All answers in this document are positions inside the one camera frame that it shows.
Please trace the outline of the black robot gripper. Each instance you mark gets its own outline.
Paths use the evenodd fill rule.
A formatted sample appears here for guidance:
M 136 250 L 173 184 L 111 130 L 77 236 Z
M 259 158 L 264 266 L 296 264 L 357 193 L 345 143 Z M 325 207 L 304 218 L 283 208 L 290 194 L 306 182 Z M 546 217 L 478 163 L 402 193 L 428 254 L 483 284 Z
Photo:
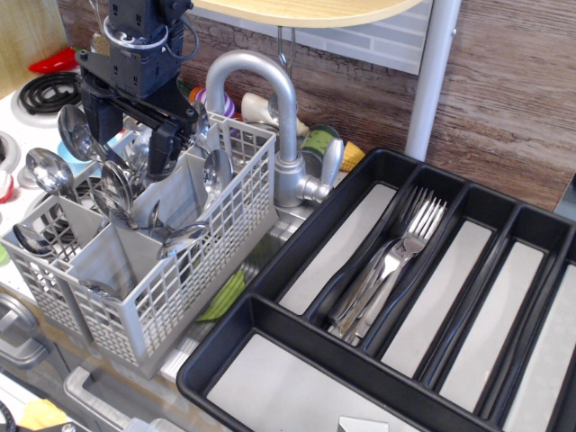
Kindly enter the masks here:
M 123 129 L 128 115 L 153 131 L 148 142 L 148 179 L 162 181 L 175 170 L 198 114 L 181 95 L 184 54 L 183 16 L 109 16 L 103 35 L 110 53 L 81 50 L 82 105 L 92 136 L 106 143 Z

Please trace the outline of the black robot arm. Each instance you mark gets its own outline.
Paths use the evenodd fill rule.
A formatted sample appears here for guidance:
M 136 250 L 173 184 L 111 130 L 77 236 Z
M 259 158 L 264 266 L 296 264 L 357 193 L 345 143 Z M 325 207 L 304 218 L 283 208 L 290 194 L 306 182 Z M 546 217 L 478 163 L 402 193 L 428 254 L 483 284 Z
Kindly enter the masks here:
M 103 23 L 107 55 L 82 50 L 81 97 L 93 137 L 105 143 L 130 116 L 151 128 L 148 178 L 162 181 L 187 149 L 198 114 L 177 79 L 190 1 L 111 1 Z

